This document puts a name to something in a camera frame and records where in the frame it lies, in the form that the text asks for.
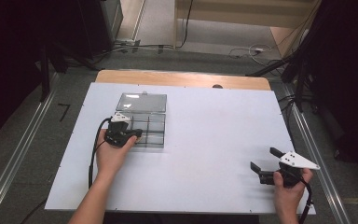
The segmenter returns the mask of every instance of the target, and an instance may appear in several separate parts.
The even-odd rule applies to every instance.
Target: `wrist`
[[[296,212],[278,212],[278,217],[281,224],[297,224],[297,214]]]
[[[101,186],[110,187],[115,179],[116,174],[105,175],[103,173],[98,173],[95,177],[94,183],[98,183]]]

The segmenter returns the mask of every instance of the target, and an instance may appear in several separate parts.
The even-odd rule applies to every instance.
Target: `gray carpet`
[[[155,50],[139,49],[137,52],[115,52],[105,57],[98,66],[106,69],[142,69],[162,71],[190,71],[223,75],[245,75],[262,68],[250,58],[231,59],[226,55],[178,52],[164,50],[158,54]],[[18,171],[6,198],[0,206],[0,223],[21,223],[34,207],[48,197],[52,181],[60,165],[63,152],[76,123],[76,118],[86,96],[89,84],[96,78],[97,72],[84,67],[70,68],[67,74],[61,74],[57,92],[48,113],[44,117],[34,141]],[[271,88],[277,98],[284,96],[282,83],[270,75]],[[19,107],[0,132],[0,173],[20,141],[37,105],[40,89],[36,89]],[[71,105],[68,113],[60,122],[64,107]],[[304,106],[305,115],[324,160],[343,199],[358,198],[358,165],[334,159],[332,143],[323,122]],[[291,130],[298,152],[308,157],[302,136],[291,119]],[[316,216],[308,216],[306,223],[336,223],[330,206],[324,196],[324,190],[317,175],[312,180],[313,201]],[[345,203],[352,223],[358,223],[358,203],[348,200]],[[66,223],[71,212],[46,211],[39,208],[27,223]],[[261,216],[261,223],[278,223],[275,216]]]

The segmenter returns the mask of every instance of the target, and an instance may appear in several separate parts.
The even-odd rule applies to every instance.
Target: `handheld controller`
[[[127,130],[129,123],[126,121],[131,121],[131,119],[116,112],[109,121],[104,140],[115,147],[123,147],[134,135],[137,137],[137,141],[139,141],[142,136],[142,130]]]
[[[313,170],[319,170],[320,167],[298,155],[295,152],[282,153],[275,147],[271,147],[269,152],[280,159],[279,166],[281,169],[278,170],[283,178],[283,186],[285,188],[292,188],[302,178],[301,168],[309,168]],[[260,167],[251,162],[251,169],[258,174],[260,184],[274,185],[274,172],[262,171]]]

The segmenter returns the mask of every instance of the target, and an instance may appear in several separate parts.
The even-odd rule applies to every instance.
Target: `forearm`
[[[103,223],[107,195],[112,181],[113,177],[106,179],[97,176],[69,223]]]
[[[298,224],[296,212],[278,212],[281,224]]]

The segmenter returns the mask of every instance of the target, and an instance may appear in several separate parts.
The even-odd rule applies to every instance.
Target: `transparent plastic box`
[[[116,111],[131,119],[129,129],[142,129],[142,139],[135,147],[164,148],[167,95],[123,93]]]

